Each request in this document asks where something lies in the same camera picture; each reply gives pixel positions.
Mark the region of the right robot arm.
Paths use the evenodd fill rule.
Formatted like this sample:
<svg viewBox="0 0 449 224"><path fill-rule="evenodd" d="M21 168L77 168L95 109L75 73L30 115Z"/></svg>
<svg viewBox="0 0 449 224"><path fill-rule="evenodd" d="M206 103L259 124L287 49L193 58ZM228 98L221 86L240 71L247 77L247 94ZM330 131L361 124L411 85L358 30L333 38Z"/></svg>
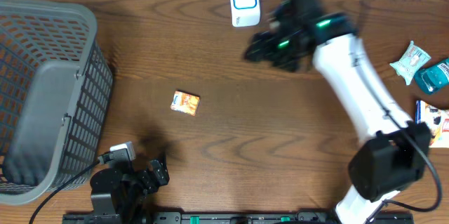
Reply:
<svg viewBox="0 0 449 224"><path fill-rule="evenodd" d="M361 144L348 165L351 187L334 219L368 223L424 175L431 132L391 97L344 13L326 14L319 0L283 0L271 29L254 35L245 59L294 72L305 56L334 90Z"/></svg>

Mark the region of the mint green wipes pack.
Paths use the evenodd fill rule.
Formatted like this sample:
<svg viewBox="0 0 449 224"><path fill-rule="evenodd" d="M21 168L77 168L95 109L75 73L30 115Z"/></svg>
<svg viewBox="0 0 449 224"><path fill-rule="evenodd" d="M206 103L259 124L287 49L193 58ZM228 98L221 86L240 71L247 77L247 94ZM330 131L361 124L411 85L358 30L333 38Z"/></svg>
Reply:
<svg viewBox="0 0 449 224"><path fill-rule="evenodd" d="M411 41L401 58L389 65L394 68L398 76L403 77L406 85L409 86L417 71L430 59L431 56L426 51Z"/></svg>

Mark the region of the yellow snack bag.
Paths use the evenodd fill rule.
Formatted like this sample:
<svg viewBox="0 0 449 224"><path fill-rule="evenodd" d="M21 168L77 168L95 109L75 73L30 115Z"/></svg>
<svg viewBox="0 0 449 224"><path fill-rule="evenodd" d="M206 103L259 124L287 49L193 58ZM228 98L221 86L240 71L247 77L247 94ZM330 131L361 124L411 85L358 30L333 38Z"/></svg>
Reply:
<svg viewBox="0 0 449 224"><path fill-rule="evenodd" d="M448 148L448 110L440 110L422 100L416 102L415 121L424 122L431 131L430 147Z"/></svg>

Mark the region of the dark grey plastic basket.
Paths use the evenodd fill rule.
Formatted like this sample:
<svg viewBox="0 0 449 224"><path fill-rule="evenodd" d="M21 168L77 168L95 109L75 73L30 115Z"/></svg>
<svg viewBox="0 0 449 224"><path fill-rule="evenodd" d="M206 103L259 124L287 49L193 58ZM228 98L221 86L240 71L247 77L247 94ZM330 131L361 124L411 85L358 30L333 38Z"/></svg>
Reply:
<svg viewBox="0 0 449 224"><path fill-rule="evenodd" d="M79 4L1 0L1 203L90 177L113 87Z"/></svg>

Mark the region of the white barcode scanner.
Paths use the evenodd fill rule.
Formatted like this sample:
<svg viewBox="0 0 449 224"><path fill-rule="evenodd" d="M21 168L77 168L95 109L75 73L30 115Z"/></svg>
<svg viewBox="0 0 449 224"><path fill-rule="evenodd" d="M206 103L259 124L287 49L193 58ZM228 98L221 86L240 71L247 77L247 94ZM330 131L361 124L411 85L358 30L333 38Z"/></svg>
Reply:
<svg viewBox="0 0 449 224"><path fill-rule="evenodd" d="M250 27L260 22L260 0L230 0L232 25Z"/></svg>

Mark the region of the orange Kleenex tissue pack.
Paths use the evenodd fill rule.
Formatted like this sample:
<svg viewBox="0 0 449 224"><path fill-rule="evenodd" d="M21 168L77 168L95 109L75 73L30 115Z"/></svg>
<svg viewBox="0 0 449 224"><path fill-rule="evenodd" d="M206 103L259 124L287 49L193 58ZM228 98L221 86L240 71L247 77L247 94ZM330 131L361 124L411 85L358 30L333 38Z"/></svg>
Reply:
<svg viewBox="0 0 449 224"><path fill-rule="evenodd" d="M174 111L196 115L197 108L199 106L200 97L185 93L182 91L176 91L173 96L173 101L170 108Z"/></svg>

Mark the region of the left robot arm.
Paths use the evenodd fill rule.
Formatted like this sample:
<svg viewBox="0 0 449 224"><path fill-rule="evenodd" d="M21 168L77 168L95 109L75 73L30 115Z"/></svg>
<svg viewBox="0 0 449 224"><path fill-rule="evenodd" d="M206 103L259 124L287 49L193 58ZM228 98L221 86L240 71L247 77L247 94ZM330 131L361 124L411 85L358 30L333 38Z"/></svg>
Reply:
<svg viewBox="0 0 449 224"><path fill-rule="evenodd" d="M108 167L91 178L93 212L84 223L152 223L143 201L169 183L166 155L160 154L139 171L133 168L133 161L124 150L105 154L100 161Z"/></svg>

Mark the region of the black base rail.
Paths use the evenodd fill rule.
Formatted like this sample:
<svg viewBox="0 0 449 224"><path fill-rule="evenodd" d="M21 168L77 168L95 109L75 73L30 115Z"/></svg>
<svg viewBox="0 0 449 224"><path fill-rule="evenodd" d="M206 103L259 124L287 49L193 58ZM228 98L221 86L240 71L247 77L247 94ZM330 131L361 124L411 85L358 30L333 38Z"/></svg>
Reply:
<svg viewBox="0 0 449 224"><path fill-rule="evenodd" d="M339 223L330 213L324 211L301 211L298 213L180 213L156 212L151 215L139 215L128 222L119 215L96 216L93 214L65 214L63 224L84 223L143 223L143 224L269 224L269 223ZM379 224L414 224L411 213L380 213L370 223Z"/></svg>

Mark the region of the small teal liquid bottle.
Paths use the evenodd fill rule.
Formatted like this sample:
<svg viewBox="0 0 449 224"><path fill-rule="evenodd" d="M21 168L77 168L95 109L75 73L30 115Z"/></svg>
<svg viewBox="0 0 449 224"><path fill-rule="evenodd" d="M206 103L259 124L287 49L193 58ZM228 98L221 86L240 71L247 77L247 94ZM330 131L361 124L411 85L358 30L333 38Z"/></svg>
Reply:
<svg viewBox="0 0 449 224"><path fill-rule="evenodd" d="M432 95L448 85L448 59L416 72L414 80L426 94Z"/></svg>

